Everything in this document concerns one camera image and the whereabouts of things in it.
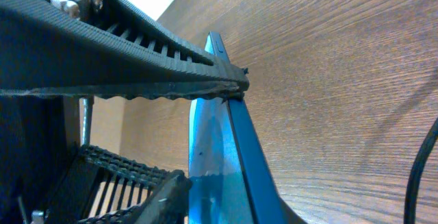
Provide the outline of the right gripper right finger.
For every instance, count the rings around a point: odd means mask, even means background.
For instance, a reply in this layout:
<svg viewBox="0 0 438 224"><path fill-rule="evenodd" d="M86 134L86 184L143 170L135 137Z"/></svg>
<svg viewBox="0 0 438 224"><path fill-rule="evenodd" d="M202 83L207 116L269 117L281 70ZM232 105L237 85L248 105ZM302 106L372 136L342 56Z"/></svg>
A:
<svg viewBox="0 0 438 224"><path fill-rule="evenodd" d="M192 182L93 145L80 148L48 205L47 223L183 223Z"/></svg>

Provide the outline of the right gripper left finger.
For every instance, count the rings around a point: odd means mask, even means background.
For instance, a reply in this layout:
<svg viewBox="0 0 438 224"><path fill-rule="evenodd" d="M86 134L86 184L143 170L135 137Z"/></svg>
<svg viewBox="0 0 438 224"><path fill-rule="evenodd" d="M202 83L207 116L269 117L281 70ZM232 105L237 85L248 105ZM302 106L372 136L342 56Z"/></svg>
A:
<svg viewBox="0 0 438 224"><path fill-rule="evenodd" d="M1 94L241 99L246 69L128 0L1 0Z"/></svg>

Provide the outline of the blue Galaxy smartphone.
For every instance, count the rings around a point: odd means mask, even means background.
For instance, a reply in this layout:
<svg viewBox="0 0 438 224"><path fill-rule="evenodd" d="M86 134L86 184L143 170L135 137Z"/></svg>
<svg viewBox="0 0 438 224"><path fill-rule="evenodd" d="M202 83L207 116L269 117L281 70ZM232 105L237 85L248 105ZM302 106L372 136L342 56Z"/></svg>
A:
<svg viewBox="0 0 438 224"><path fill-rule="evenodd" d="M279 196L244 101L194 100L188 135L189 223L303 223Z"/></svg>

